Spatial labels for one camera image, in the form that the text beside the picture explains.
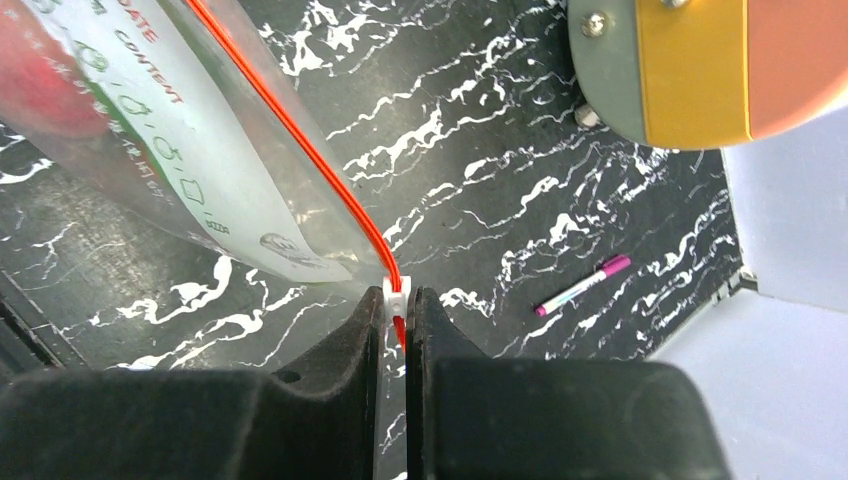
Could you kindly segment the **clear zip top bag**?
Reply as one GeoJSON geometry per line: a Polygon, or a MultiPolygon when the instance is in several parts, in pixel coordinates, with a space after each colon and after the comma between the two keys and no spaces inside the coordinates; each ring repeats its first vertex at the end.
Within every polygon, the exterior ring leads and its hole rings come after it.
{"type": "Polygon", "coordinates": [[[18,133],[49,164],[153,225],[255,269],[344,295],[381,287],[406,324],[410,281],[236,1],[21,1],[111,98],[167,182],[111,132],[18,133]]]}

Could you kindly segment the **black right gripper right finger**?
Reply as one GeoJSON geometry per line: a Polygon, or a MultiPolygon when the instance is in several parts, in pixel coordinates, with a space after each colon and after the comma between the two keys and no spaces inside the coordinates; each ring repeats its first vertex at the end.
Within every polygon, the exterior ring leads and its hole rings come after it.
{"type": "Polygon", "coordinates": [[[406,322],[412,479],[728,479],[694,382],[665,363],[493,358],[436,292],[406,322]]]}

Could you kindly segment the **long green chili pepper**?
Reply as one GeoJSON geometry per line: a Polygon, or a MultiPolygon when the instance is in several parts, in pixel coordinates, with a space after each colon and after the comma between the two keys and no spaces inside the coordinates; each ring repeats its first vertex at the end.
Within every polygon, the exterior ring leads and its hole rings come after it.
{"type": "Polygon", "coordinates": [[[94,82],[84,79],[83,84],[93,96],[92,109],[105,121],[107,130],[118,140],[127,158],[136,165],[139,175],[143,179],[155,178],[167,182],[158,160],[116,103],[94,82]]]}

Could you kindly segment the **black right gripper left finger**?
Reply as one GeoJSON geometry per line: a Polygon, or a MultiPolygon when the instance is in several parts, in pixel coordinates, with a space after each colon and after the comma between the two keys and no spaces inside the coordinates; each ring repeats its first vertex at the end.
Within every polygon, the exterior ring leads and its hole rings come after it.
{"type": "Polygon", "coordinates": [[[5,479],[370,479],[383,295],[275,372],[45,370],[1,393],[5,479]]]}

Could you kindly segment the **peach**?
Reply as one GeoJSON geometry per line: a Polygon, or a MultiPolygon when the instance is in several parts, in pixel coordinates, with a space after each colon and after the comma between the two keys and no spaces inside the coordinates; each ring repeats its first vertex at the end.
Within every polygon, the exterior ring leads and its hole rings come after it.
{"type": "Polygon", "coordinates": [[[16,132],[94,137],[93,108],[77,64],[21,1],[1,3],[1,119],[16,132]]]}

